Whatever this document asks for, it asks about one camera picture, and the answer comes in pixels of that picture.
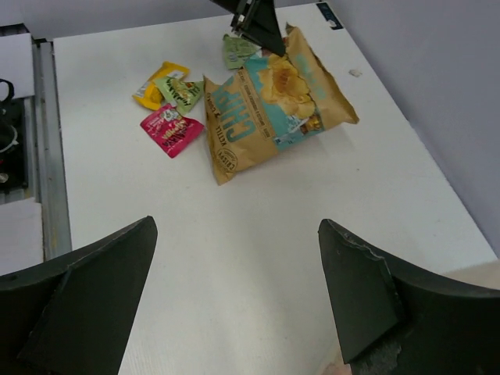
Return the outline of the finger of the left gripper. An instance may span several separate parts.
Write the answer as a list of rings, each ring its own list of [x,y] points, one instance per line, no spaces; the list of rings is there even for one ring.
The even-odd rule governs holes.
[[[230,27],[238,37],[276,55],[285,55],[273,0],[212,0],[233,15]]]

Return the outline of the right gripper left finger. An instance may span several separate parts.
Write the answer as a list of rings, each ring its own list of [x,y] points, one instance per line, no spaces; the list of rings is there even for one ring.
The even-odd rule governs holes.
[[[155,252],[152,217],[1,277],[3,374],[117,374]]]

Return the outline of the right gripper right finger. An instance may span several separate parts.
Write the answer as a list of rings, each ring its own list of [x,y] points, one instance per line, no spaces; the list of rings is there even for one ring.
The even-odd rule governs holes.
[[[341,355],[354,374],[498,373],[498,290],[415,266],[333,220],[318,235]]]

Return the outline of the brown chips bag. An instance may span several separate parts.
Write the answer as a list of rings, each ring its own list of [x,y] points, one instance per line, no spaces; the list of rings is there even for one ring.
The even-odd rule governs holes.
[[[359,117],[302,31],[285,53],[257,52],[223,84],[204,79],[207,142],[219,185],[280,152]]]

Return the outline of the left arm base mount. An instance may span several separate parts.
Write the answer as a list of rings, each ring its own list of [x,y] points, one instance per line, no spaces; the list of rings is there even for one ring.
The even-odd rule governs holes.
[[[11,81],[1,79],[6,93],[1,97],[1,193],[28,187],[24,143],[25,111],[22,99],[16,99]]]

